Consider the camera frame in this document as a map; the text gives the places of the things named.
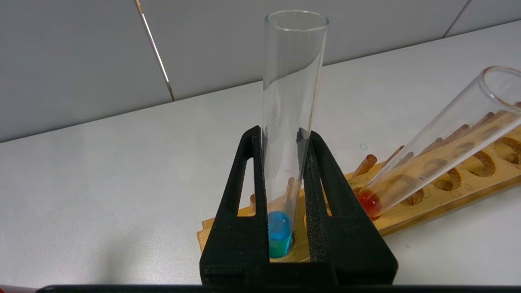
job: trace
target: white table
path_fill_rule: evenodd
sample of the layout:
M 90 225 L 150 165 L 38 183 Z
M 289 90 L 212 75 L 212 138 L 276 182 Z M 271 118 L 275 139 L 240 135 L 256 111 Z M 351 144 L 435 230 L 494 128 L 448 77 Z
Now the white table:
M 345 173 L 387 158 L 482 69 L 521 68 L 520 35 L 518 21 L 327 66 L 313 129 Z M 199 283 L 195 234 L 261 103 L 256 82 L 0 144 L 0 284 Z M 395 283 L 521 285 L 520 190 L 386 237 Z

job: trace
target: test tube holder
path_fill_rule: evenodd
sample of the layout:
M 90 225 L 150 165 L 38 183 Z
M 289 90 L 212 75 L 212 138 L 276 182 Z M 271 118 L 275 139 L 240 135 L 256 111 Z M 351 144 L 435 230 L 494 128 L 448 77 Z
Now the test tube holder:
M 375 164 L 374 156 L 368 155 L 355 172 L 346 174 L 345 177 L 353 191 L 356 193 L 365 186 L 388 160 Z M 373 224 L 382 236 L 386 236 L 520 183 L 521 127 L 517 127 L 400 204 L 385 211 Z M 254 211 L 255 202 L 252 195 L 250 206 L 239 209 L 238 216 L 252 216 Z M 201 251 L 213 222 L 213 218 L 203 221 L 203 229 L 197 232 Z M 288 255 L 271 259 L 272 262 L 309 261 L 305 222 L 304 190 L 301 190 L 295 214 L 293 247 Z

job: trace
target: glass test tube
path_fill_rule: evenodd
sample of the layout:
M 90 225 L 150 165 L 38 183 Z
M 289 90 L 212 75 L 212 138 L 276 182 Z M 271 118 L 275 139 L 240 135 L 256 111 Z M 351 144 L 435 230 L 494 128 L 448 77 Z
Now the glass test tube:
M 376 219 L 521 123 L 521 72 L 483 70 L 358 193 Z
M 288 254 L 329 20 L 314 12 L 265 18 L 262 149 L 269 254 Z

